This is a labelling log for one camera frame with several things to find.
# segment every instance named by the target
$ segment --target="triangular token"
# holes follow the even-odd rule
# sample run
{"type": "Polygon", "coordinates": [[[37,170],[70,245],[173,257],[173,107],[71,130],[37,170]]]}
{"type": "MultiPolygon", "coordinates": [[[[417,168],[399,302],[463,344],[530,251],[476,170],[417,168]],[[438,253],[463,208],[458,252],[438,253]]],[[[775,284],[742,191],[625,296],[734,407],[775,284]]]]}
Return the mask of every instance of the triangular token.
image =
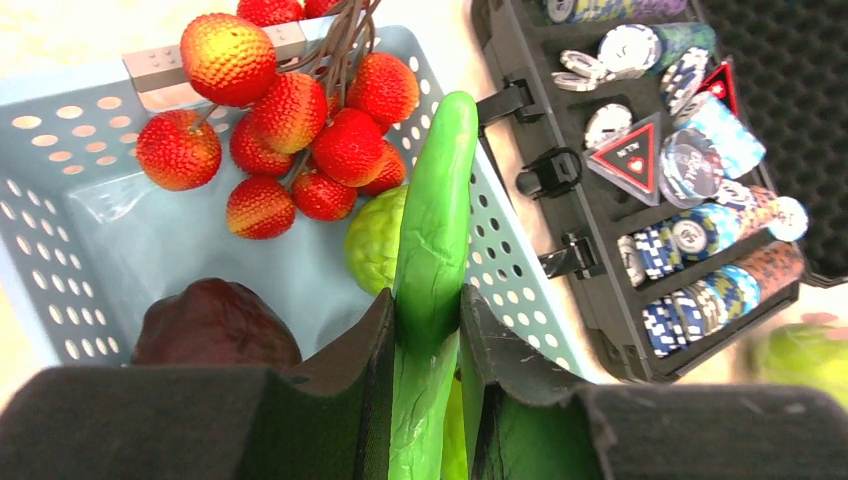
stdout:
{"type": "Polygon", "coordinates": [[[628,133],[605,142],[598,150],[589,154],[589,159],[609,172],[618,182],[648,195],[657,192],[657,135],[659,116],[640,122],[628,133]]]}
{"type": "Polygon", "coordinates": [[[739,105],[736,99],[736,78],[733,73],[733,61],[724,59],[719,66],[701,83],[698,93],[710,92],[721,100],[734,115],[739,115],[739,105]]]}

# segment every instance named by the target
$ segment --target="poker chip case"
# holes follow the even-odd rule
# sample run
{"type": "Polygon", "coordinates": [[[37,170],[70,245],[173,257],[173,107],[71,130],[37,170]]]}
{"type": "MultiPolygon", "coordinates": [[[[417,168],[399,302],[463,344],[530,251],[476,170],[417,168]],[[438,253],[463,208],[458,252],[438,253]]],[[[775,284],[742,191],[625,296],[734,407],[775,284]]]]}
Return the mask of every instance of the poker chip case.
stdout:
{"type": "MultiPolygon", "coordinates": [[[[538,0],[475,0],[471,17],[490,73],[502,89],[478,103],[481,124],[507,118],[525,170],[537,173],[540,188],[534,197],[551,233],[561,242],[560,250],[540,255],[539,260],[549,278],[567,276],[596,356],[610,374],[629,381],[673,382],[797,300],[800,281],[795,280],[725,328],[684,351],[658,358],[645,332],[643,308],[751,255],[773,239],[767,231],[759,231],[703,261],[687,264],[684,270],[633,287],[617,239],[674,217],[681,209],[667,201],[647,207],[584,168],[583,160],[565,154],[569,147],[582,151],[586,122],[608,103],[627,106],[635,121],[659,112],[660,138],[674,129],[660,98],[658,76],[601,83],[589,92],[563,91],[550,80],[553,72],[562,71],[560,52],[594,52],[604,35],[622,24],[707,22],[699,5],[690,2],[674,17],[555,25],[545,19],[538,0]]],[[[724,58],[722,31],[717,33],[719,47],[712,66],[724,58]]],[[[740,91],[743,101],[747,92],[740,91]]],[[[739,115],[743,122],[746,111],[743,105],[739,115]]],[[[756,125],[753,132],[759,136],[756,125]]],[[[484,131],[481,138],[485,146],[484,131]]],[[[494,162],[492,152],[488,153],[494,162]]],[[[739,181],[776,191],[768,171],[774,167],[771,155],[770,150],[766,160],[739,181]]]]}

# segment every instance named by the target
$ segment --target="beet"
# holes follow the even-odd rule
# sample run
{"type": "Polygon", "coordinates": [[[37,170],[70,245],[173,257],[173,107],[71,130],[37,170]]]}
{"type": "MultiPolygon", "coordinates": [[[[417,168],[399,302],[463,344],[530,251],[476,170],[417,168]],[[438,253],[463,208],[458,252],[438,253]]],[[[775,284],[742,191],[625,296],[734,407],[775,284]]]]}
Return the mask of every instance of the beet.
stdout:
{"type": "Polygon", "coordinates": [[[220,278],[189,285],[144,314],[133,365],[265,365],[302,361],[285,323],[252,290],[220,278]]]}

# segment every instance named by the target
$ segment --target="red heart symbol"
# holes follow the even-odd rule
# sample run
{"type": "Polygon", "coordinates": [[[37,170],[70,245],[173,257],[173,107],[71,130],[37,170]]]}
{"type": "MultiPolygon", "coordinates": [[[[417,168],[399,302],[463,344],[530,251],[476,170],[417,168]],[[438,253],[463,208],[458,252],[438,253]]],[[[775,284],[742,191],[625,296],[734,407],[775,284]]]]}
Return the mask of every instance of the red heart symbol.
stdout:
{"type": "Polygon", "coordinates": [[[627,162],[627,168],[633,173],[642,173],[645,168],[645,160],[642,157],[633,157],[627,162]]]}

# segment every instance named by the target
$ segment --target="green fruit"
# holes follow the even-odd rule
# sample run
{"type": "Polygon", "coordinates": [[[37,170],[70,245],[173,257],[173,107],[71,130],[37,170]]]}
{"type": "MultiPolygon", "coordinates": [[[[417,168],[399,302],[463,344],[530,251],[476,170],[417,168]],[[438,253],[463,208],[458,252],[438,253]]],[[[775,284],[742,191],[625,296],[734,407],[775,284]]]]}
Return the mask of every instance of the green fruit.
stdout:
{"type": "Polygon", "coordinates": [[[848,342],[828,339],[832,328],[792,324],[771,332],[755,350],[763,380],[823,390],[848,409],[848,342]]]}
{"type": "Polygon", "coordinates": [[[374,296],[395,282],[406,190],[407,186],[401,185],[366,203],[347,230],[347,269],[359,288],[374,296]]]}

